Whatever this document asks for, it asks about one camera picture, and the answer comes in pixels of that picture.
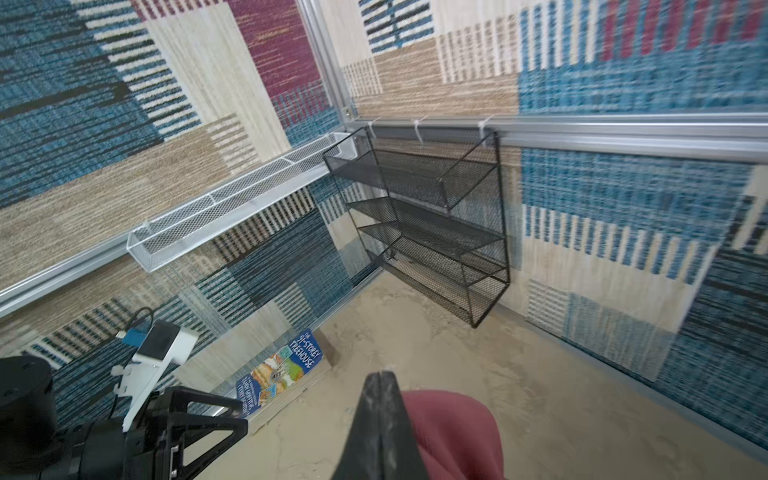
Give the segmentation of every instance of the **black cable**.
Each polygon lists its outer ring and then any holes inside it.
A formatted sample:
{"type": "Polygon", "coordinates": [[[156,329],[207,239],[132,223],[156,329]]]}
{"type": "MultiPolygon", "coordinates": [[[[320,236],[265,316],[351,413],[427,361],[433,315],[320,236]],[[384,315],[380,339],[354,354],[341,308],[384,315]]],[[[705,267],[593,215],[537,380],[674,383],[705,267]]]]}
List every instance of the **black cable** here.
{"type": "MultiPolygon", "coordinates": [[[[131,315],[131,318],[128,320],[127,324],[122,328],[122,330],[127,333],[128,330],[134,328],[137,325],[140,325],[146,319],[146,316],[138,323],[136,323],[136,320],[138,320],[139,318],[139,313],[144,312],[145,310],[148,312],[148,316],[149,316],[149,328],[147,328],[147,333],[149,333],[149,331],[152,330],[152,327],[154,326],[154,310],[148,306],[142,306],[139,310],[136,310],[134,314],[131,315]]],[[[136,347],[133,353],[128,357],[128,362],[125,365],[123,365],[123,368],[127,367],[128,363],[131,363],[131,357],[134,355],[134,353],[136,353],[137,350],[139,350],[138,347],[136,347]]],[[[114,400],[112,401],[112,408],[109,409],[109,415],[107,415],[108,419],[112,418],[114,414],[114,410],[118,406],[119,398],[120,397],[118,396],[118,394],[115,393],[114,400]]]]}
{"type": "Polygon", "coordinates": [[[136,310],[134,312],[134,314],[131,315],[131,318],[128,320],[128,324],[123,328],[123,330],[125,330],[127,332],[128,330],[134,328],[136,326],[136,325],[134,325],[134,323],[136,323],[136,320],[139,317],[139,313],[144,312],[145,310],[149,312],[149,321],[150,321],[150,323],[149,323],[149,329],[147,329],[147,331],[149,332],[150,329],[152,328],[152,326],[154,325],[154,310],[152,310],[148,306],[142,306],[139,310],[136,310]]]}

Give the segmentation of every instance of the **white zip tie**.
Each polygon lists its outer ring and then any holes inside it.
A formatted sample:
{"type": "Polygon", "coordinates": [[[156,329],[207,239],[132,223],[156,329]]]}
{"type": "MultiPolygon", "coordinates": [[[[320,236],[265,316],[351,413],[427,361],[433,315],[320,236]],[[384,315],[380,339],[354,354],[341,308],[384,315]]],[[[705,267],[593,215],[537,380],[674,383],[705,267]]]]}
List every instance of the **white zip tie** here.
{"type": "Polygon", "coordinates": [[[478,128],[480,129],[480,140],[485,138],[485,124],[487,124],[488,120],[491,120],[495,116],[496,116],[496,114],[493,114],[490,117],[486,118],[485,120],[480,120],[478,122],[478,128]]]}
{"type": "Polygon", "coordinates": [[[373,122],[379,120],[380,118],[381,117],[376,117],[373,120],[371,120],[370,122],[368,122],[368,130],[371,132],[371,137],[373,137],[373,140],[376,139],[376,132],[373,131],[373,122]]]}
{"type": "Polygon", "coordinates": [[[426,115],[425,117],[421,117],[420,120],[414,120],[413,121],[413,130],[416,132],[416,138],[419,139],[419,143],[422,144],[422,145],[424,144],[424,140],[422,139],[422,135],[419,133],[419,124],[421,123],[422,120],[424,120],[428,116],[429,115],[426,115]]]}

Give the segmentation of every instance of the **maroon fabric object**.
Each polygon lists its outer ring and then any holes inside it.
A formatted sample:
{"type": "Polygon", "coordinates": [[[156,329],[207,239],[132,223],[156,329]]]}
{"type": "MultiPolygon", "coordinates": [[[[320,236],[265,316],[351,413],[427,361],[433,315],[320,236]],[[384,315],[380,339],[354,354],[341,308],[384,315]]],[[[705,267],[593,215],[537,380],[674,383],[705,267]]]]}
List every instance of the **maroon fabric object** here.
{"type": "Polygon", "coordinates": [[[503,480],[502,437],[482,403],[439,390],[403,392],[402,399],[431,480],[503,480]]]}

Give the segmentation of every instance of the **black wire mesh rack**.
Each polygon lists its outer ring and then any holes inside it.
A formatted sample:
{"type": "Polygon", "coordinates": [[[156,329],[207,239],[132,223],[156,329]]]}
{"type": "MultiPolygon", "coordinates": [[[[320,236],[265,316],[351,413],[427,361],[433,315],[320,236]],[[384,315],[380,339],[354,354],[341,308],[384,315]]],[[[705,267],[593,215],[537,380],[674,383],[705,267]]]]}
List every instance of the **black wire mesh rack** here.
{"type": "Polygon", "coordinates": [[[365,127],[323,153],[371,261],[475,328],[509,286],[498,135],[485,133],[365,127]]]}

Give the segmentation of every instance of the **book cover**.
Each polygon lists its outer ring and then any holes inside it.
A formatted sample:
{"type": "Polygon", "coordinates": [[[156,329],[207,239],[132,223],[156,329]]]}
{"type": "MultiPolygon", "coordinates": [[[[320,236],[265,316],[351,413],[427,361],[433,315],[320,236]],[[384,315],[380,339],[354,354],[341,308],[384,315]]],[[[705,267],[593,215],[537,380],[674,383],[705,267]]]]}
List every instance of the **book cover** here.
{"type": "Polygon", "coordinates": [[[318,362],[323,352],[310,329],[264,360],[249,375],[237,381],[237,399],[243,403],[243,417],[254,414],[271,399],[302,379],[318,362]]]}

